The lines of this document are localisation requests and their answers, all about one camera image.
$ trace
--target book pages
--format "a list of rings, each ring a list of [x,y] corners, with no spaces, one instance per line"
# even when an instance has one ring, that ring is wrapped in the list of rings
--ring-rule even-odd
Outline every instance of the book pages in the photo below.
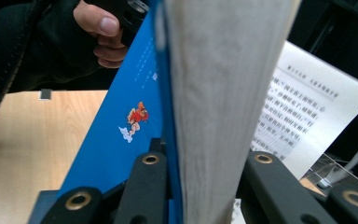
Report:
[[[230,222],[297,6],[297,0],[165,1],[184,223]]]

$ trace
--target black cable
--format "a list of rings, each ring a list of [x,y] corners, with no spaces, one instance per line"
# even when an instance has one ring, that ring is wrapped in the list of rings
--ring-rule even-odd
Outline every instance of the black cable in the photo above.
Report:
[[[28,11],[20,34],[17,36],[17,43],[12,49],[10,58],[5,64],[4,73],[0,78],[0,104],[19,71],[31,32],[49,4],[50,0],[35,0]]]

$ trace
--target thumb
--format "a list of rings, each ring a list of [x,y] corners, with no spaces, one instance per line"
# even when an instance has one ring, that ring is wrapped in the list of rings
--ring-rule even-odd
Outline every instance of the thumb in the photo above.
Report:
[[[83,0],[75,8],[74,17],[77,24],[89,33],[116,36],[120,30],[120,24],[115,16]]]

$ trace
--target white paper page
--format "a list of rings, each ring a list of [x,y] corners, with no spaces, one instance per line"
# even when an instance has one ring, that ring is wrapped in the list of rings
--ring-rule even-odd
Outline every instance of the white paper page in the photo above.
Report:
[[[286,42],[251,148],[299,179],[357,114],[358,80]]]
[[[235,199],[234,201],[231,224],[246,224],[241,211],[241,199]]]

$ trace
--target black sleeve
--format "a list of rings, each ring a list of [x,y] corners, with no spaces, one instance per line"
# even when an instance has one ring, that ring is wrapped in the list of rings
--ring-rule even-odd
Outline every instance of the black sleeve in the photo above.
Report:
[[[101,68],[92,52],[96,39],[83,31],[74,19],[77,3],[76,0],[58,0],[45,10],[32,31],[10,91],[27,91],[49,82],[68,82]],[[0,76],[30,6],[22,4],[0,10]]]

